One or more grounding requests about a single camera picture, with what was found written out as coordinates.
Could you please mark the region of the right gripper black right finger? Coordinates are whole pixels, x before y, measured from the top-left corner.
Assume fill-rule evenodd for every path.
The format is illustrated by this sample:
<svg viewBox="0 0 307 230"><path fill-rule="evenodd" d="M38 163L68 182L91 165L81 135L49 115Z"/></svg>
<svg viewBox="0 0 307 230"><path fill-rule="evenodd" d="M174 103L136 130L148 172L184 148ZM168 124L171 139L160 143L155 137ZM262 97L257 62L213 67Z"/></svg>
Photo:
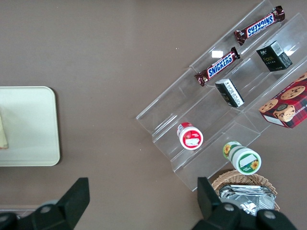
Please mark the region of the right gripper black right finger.
<svg viewBox="0 0 307 230"><path fill-rule="evenodd" d="M240 209L219 199L206 177L198 178L197 201L203 216L194 230L237 230L241 221Z"/></svg>

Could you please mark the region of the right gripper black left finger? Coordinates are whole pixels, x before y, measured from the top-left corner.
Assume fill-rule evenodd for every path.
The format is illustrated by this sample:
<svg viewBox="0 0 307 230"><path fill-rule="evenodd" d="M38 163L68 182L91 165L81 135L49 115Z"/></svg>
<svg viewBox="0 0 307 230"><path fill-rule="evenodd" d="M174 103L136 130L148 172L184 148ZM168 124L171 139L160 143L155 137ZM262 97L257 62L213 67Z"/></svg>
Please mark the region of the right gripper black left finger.
<svg viewBox="0 0 307 230"><path fill-rule="evenodd" d="M89 180L79 178L57 203L39 207L32 216L35 230L72 230L90 202Z"/></svg>

